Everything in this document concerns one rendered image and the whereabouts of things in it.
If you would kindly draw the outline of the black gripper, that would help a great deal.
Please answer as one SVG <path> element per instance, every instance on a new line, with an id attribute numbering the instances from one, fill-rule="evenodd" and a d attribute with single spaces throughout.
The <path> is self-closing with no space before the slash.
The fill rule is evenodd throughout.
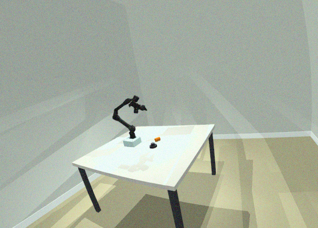
<path id="1" fill-rule="evenodd" d="M 136 106 L 134 107 L 134 108 L 138 108 L 139 110 L 146 110 L 147 111 L 147 109 L 145 108 L 145 106 L 144 105 L 139 105 L 138 103 L 136 103 Z"/>

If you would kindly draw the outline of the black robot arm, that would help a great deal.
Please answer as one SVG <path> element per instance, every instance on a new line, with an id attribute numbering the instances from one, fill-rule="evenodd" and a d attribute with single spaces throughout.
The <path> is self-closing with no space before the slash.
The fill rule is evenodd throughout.
<path id="1" fill-rule="evenodd" d="M 131 103 L 129 104 L 129 107 L 131 107 L 131 106 L 135 107 L 136 106 L 135 102 L 137 102 L 138 100 L 139 100 L 139 97 L 137 97 L 135 95 L 133 96 L 132 99 L 127 98 L 122 104 L 120 104 L 117 108 L 114 109 L 114 113 L 112 116 L 112 118 L 114 120 L 119 121 L 121 124 L 123 124 L 124 126 L 126 126 L 130 130 L 130 132 L 129 132 L 130 139 L 136 138 L 136 135 L 135 135 L 136 128 L 135 128 L 135 126 L 133 126 L 133 125 L 131 126 L 131 125 L 127 124 L 125 121 L 123 121 L 122 119 L 120 119 L 120 117 L 118 115 L 118 110 L 120 108 L 122 108 L 124 105 L 129 104 L 130 102 Z M 134 108 L 134 113 L 138 113 L 138 108 Z"/>

